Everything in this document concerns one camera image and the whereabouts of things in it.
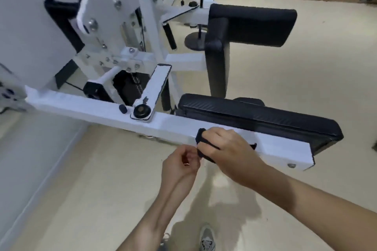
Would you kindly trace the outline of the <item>person's left hand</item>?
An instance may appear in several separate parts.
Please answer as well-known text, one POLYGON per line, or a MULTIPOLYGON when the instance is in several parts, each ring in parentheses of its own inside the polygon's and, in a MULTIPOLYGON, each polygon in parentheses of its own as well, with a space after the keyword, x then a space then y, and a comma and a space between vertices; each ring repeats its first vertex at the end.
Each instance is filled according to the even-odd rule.
POLYGON ((164 161, 162 168, 161 189, 173 190, 180 186, 190 191, 194 185, 197 174, 180 175, 180 146, 178 146, 164 161))

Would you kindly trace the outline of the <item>person's right hand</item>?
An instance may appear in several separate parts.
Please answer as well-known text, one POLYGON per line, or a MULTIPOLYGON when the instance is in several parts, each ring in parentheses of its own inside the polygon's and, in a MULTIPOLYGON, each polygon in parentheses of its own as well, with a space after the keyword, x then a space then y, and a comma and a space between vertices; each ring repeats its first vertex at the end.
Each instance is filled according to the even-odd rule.
POLYGON ((257 177, 267 168, 259 155, 234 130, 212 127, 202 133, 207 143, 197 148, 212 159, 220 170, 234 182, 249 188, 256 186, 257 177))

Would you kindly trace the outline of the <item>dark cleaning cloth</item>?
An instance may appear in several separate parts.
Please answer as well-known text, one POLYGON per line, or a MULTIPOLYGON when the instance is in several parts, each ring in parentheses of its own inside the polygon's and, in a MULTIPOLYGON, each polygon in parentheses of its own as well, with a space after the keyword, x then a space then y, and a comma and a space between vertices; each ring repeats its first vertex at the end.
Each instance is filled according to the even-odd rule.
POLYGON ((234 130, 212 127, 201 134, 198 150, 216 164, 236 163, 256 155, 257 143, 249 144, 234 130))

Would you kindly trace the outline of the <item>person's right forearm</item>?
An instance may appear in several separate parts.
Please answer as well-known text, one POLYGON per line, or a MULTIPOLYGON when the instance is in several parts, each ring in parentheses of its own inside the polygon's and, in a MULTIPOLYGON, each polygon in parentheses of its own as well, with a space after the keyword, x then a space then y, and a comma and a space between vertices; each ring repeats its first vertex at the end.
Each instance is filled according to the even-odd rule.
POLYGON ((245 186, 279 206, 334 251, 377 251, 377 213, 263 164, 245 186))

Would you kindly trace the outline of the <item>person's left forearm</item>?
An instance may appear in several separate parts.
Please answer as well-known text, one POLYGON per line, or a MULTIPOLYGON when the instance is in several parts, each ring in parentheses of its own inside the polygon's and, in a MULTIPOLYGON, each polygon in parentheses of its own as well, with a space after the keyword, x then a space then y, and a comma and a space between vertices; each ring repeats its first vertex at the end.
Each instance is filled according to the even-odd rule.
POLYGON ((156 199, 116 251, 158 251, 167 226, 190 193, 197 173, 163 172, 156 199))

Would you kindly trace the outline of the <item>black long seat pad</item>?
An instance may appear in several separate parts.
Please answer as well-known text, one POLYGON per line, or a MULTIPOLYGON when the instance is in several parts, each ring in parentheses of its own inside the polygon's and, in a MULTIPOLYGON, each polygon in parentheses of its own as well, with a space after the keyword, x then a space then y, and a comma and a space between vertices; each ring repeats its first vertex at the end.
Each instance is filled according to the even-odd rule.
POLYGON ((279 136, 310 144, 316 155, 344 136, 335 120, 265 106, 260 99, 234 100, 184 94, 175 113, 194 120, 279 136))

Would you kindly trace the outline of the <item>black round pivot knob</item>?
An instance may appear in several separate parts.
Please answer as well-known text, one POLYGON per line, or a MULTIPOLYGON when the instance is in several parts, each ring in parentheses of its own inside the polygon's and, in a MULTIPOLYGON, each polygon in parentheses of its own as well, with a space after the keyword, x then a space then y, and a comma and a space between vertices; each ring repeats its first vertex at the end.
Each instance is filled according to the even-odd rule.
POLYGON ((148 120, 152 113, 150 106, 146 104, 140 104, 134 107, 133 114, 131 115, 137 120, 148 120))

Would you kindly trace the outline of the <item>black vertical support pad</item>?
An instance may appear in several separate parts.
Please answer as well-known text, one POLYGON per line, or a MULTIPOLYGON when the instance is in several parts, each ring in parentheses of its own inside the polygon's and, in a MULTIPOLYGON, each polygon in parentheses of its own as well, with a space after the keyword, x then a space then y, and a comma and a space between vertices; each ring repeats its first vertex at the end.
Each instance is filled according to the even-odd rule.
POLYGON ((205 40, 206 67, 213 97, 225 98, 230 68, 230 43, 218 38, 205 40))

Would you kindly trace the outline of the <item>grey sneaker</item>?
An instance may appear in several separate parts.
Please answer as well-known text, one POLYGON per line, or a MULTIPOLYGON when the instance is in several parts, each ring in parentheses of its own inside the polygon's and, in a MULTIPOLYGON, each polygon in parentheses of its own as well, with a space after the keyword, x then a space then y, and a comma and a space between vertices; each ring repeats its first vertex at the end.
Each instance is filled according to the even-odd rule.
POLYGON ((216 242, 214 231, 209 224, 205 224, 200 230, 199 251, 215 251, 216 242))

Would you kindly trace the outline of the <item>black weight stack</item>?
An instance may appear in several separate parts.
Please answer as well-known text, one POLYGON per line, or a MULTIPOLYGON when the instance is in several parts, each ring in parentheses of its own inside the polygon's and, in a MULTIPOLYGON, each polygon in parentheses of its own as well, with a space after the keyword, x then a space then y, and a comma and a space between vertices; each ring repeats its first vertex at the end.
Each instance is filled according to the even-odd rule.
POLYGON ((113 86, 126 106, 133 106, 139 99, 150 77, 144 73, 128 73, 124 70, 113 78, 113 86))

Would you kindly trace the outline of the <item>black back rest pad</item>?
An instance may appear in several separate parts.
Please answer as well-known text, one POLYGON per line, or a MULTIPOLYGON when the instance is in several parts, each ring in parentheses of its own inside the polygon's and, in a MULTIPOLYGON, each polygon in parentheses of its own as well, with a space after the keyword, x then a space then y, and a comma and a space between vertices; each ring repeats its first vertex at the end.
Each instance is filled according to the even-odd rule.
POLYGON ((228 20, 230 42, 282 47, 295 25, 297 11, 212 4, 209 10, 209 20, 217 18, 228 20))

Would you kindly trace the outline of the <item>black round base plate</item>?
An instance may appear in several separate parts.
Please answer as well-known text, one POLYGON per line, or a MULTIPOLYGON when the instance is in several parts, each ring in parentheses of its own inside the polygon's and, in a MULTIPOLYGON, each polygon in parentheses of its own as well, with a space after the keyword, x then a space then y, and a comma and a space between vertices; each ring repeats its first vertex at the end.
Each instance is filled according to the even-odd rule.
POLYGON ((184 44, 186 48, 191 49, 193 51, 205 51, 205 37, 207 35, 206 31, 193 32, 188 34, 184 39, 184 44))

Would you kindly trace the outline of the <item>white gym machine frame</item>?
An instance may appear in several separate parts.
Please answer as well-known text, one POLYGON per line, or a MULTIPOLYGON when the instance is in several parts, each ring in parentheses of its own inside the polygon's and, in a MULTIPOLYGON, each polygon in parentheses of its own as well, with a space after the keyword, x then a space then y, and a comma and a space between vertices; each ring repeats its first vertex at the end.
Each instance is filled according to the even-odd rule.
MULTIPOLYGON (((77 13, 77 26, 81 33, 93 40, 104 41, 105 51, 101 52, 99 45, 87 44, 77 57, 78 60, 97 60, 105 58, 105 66, 109 71, 88 84, 99 85, 104 89, 105 96, 110 100, 100 100, 99 96, 92 98, 65 94, 49 89, 36 90, 28 86, 18 86, 20 93, 11 88, 3 87, 0 92, 0 108, 11 107, 14 110, 26 111, 33 107, 40 111, 56 113, 79 120, 98 123, 119 129, 127 128, 127 122, 136 106, 126 106, 113 86, 113 78, 122 70, 128 73, 148 74, 150 79, 158 64, 171 66, 166 87, 159 97, 154 112, 174 115, 178 103, 183 96, 175 80, 177 71, 207 71, 205 55, 200 53, 168 54, 163 47, 159 31, 164 23, 179 19, 181 23, 207 23, 209 10, 194 7, 154 6, 151 0, 81 0, 77 13), (141 20, 147 28, 147 34, 152 52, 142 52, 134 47, 123 44, 122 34, 118 31, 131 14, 141 9, 141 20), (122 114, 119 105, 125 105, 127 114, 122 114)), ((257 143, 256 151, 267 163, 287 165, 290 168, 306 170, 314 165, 309 143, 287 139, 279 136, 263 134, 243 129, 234 129, 249 144, 257 143)))

